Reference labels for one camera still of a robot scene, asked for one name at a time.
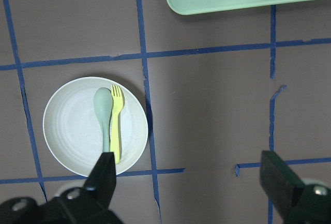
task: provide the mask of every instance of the gray surface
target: gray surface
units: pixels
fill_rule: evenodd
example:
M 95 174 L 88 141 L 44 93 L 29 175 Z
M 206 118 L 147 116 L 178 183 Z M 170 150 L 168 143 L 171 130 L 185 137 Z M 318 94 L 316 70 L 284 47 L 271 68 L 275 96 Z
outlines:
M 259 170 L 242 172 L 239 178 L 224 168 L 160 175 L 162 223 L 267 223 Z
M 270 41 L 270 7 L 180 16 L 166 0 L 143 0 L 147 51 Z
M 331 0 L 277 6 L 277 41 L 330 38 Z
M 0 71 L 0 179 L 36 177 L 16 71 Z
M 136 0 L 10 0 L 22 62 L 140 51 Z
M 152 176 L 117 178 L 117 185 L 110 203 L 124 223 L 159 223 L 159 210 L 153 195 Z
M 0 203 L 14 197 L 32 197 L 38 204 L 45 203 L 39 183 L 0 185 Z
M 65 83 L 77 78 L 104 77 L 122 84 L 138 98 L 142 106 L 145 106 L 141 68 L 141 61 L 137 59 L 24 69 L 26 95 L 43 176 L 74 175 L 74 173 L 60 165 L 52 156 L 43 137 L 43 112 L 54 92 Z M 139 162 L 131 167 L 131 170 L 148 169 L 151 169 L 149 145 L 146 147 Z
M 231 171 L 237 162 L 259 161 L 268 149 L 268 56 L 258 50 L 148 60 L 159 169 Z
M 136 0 L 9 2 L 22 62 L 140 52 Z M 330 2 L 276 6 L 277 41 L 331 38 Z M 142 5 L 148 52 L 270 42 L 269 6 L 184 17 L 166 0 Z M 0 65 L 13 64 L 2 3 L 0 19 Z M 331 44 L 277 48 L 274 80 L 269 49 L 148 59 L 157 169 L 185 168 L 158 175 L 162 223 L 267 223 L 259 168 L 241 168 L 236 178 L 235 165 L 258 162 L 268 149 L 269 100 L 282 84 L 288 88 L 276 99 L 276 151 L 284 159 L 331 157 L 330 52 Z M 43 176 L 74 175 L 54 159 L 42 134 L 44 108 L 64 83 L 106 77 L 145 107 L 141 59 L 25 68 L 23 75 Z M 0 201 L 29 195 L 42 203 L 38 183 L 7 184 L 35 178 L 36 169 L 17 71 L 0 71 L 0 82 Z M 330 163 L 292 168 L 331 184 Z M 130 170 L 150 169 L 147 145 Z M 45 182 L 48 198 L 67 183 Z M 110 208 L 127 224 L 159 223 L 153 186 L 151 175 L 118 177 Z
M 3 1 L 0 1 L 0 34 L 0 65 L 14 64 Z
M 285 159 L 330 156 L 331 45 L 277 49 L 275 149 Z

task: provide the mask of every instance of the white plate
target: white plate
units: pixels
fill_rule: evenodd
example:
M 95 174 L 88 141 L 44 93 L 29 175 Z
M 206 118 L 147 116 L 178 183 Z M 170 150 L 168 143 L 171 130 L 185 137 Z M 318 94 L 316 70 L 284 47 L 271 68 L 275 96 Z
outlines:
M 145 112 L 136 97 L 122 85 L 105 78 L 86 77 L 59 88 L 49 100 L 42 127 L 53 156 L 70 171 L 88 176 L 102 152 L 102 134 L 94 113 L 93 99 L 101 88 L 121 87 L 122 157 L 116 174 L 128 170 L 142 155 L 148 136 Z

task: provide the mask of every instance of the floor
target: floor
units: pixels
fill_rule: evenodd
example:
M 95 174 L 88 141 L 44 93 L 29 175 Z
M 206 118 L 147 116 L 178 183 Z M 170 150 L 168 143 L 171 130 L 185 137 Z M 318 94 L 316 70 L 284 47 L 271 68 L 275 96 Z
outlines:
M 262 150 L 331 184 L 330 14 L 331 0 L 196 16 L 166 0 L 3 0 L 0 201 L 42 204 L 84 180 L 50 153 L 42 115 L 66 82 L 101 76 L 134 93 L 151 131 L 117 179 L 124 223 L 282 223 Z

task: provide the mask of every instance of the spoon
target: spoon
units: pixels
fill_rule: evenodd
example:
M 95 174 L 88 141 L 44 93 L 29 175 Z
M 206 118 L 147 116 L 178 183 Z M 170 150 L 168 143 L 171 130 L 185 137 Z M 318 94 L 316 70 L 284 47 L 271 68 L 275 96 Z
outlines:
M 113 107 L 110 90 L 100 88 L 94 95 L 94 112 L 99 120 L 102 132 L 102 152 L 110 151 L 109 123 Z

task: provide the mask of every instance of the fork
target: fork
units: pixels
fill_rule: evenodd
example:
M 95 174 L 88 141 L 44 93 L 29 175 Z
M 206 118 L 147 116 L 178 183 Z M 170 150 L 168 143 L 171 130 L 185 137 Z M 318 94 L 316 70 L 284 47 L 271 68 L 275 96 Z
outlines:
M 110 134 L 110 151 L 114 153 L 115 164 L 119 163 L 121 159 L 121 132 L 119 129 L 119 113 L 121 112 L 124 104 L 124 98 L 122 90 L 117 85 L 112 85 L 112 97 L 113 97 L 113 110 L 112 110 L 112 127 Z

